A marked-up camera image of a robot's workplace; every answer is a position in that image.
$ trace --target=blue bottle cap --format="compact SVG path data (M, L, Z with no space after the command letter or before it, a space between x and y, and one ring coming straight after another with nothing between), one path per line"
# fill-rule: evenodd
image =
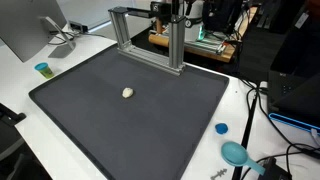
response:
M37 71L43 70L48 67L48 63L40 63L34 67Z
M224 123L217 124L216 131L218 134L225 134L226 132L228 132L228 126Z

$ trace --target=metal extrusion frame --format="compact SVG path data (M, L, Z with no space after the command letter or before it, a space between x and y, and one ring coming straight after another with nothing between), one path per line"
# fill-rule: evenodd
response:
M128 9L124 7L109 10L117 37L119 53L168 73L180 75L185 67L183 57L186 18L177 15L171 17L169 22L169 57L166 57L138 48L131 43L125 17L128 12Z

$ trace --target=white cable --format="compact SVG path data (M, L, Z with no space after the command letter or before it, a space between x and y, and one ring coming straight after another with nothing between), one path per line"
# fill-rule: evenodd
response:
M317 145L320 147L320 137L318 136L318 132L316 129L311 129L311 136L313 140L317 143Z

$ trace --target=blue spoon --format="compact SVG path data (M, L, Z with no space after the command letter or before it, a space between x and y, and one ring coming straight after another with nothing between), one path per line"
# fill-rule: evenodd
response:
M246 149L235 142L226 142L221 147L222 158L231 166L249 166L251 169L263 175L265 168L254 162L248 155Z

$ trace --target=wooden board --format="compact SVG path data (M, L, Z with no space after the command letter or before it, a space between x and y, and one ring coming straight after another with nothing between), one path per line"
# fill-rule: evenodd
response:
M254 15L256 14L257 12L257 9L256 7L252 7L250 9L250 18L249 18L249 23L251 23ZM241 36L244 35L244 33L247 31L247 27L248 27L248 18L245 18L243 21L242 21L242 24L240 26L240 29L239 29L239 33L241 34ZM197 54L197 55L200 55L200 56L204 56L204 57L208 57L210 59L214 59L214 60L218 60L218 61L222 61L222 62L230 62L234 52L235 52L235 48L232 47L231 45L227 46L225 51L221 54L221 55L217 55L217 54L214 54L214 53L208 53L208 52L205 52L205 51L201 51L201 50L198 50L198 49L193 49L193 48L189 48L189 47L185 47L184 50L186 52L190 52L190 53L193 53L193 54Z

